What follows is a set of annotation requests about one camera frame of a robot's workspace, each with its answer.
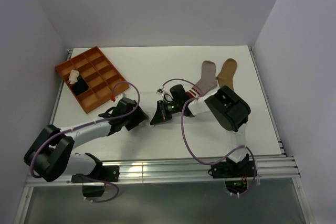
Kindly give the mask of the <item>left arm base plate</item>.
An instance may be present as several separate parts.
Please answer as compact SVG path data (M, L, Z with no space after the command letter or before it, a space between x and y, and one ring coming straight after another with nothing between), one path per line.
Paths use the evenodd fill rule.
M72 175L72 183L89 183L89 182L117 182L119 180L120 166L99 166L94 168L94 170L89 175L75 174Z

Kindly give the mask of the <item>cream brown striped sock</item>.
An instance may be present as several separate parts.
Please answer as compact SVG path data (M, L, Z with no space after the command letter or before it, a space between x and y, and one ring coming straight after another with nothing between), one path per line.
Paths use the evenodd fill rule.
M68 84L73 85L77 83L81 79L81 75L78 70L71 70L69 79L68 79Z

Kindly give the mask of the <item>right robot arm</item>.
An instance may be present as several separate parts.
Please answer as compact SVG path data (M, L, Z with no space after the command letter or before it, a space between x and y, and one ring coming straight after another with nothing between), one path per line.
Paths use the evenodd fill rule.
M249 161L250 154L246 147L246 124L251 109L249 105L228 86L206 96L190 98L181 84L170 88L172 100L159 100L156 112L150 121L154 126L170 121L173 114L181 113L181 133L189 154L200 164L212 167L212 170L237 177L247 172L254 165ZM225 141L229 152L215 162L204 162L197 158L188 145L184 132L184 118L195 117L210 112L230 137Z

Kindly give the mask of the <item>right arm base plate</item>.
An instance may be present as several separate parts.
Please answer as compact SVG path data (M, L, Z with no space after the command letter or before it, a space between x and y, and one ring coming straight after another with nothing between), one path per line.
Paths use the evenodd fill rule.
M253 161L241 161L235 163L229 159L225 162L212 165L208 170L208 174L214 179L243 178L258 175L256 169L254 168Z

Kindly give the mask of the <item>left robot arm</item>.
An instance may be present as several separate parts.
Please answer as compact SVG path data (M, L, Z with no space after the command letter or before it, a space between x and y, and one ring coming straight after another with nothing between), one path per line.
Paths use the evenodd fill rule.
M122 98L116 106L98 115L93 121L58 128L50 124L43 128L24 156L32 175L52 182L62 174L84 175L91 182L109 176L102 161L90 153L78 154L73 150L101 137L128 131L149 117L136 101Z

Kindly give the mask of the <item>black sock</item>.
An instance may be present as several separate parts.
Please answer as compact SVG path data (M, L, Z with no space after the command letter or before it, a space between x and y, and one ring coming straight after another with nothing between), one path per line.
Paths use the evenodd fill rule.
M84 79L79 79L75 84L70 85L70 89L72 90L74 96L77 97L86 92L89 89L89 86Z

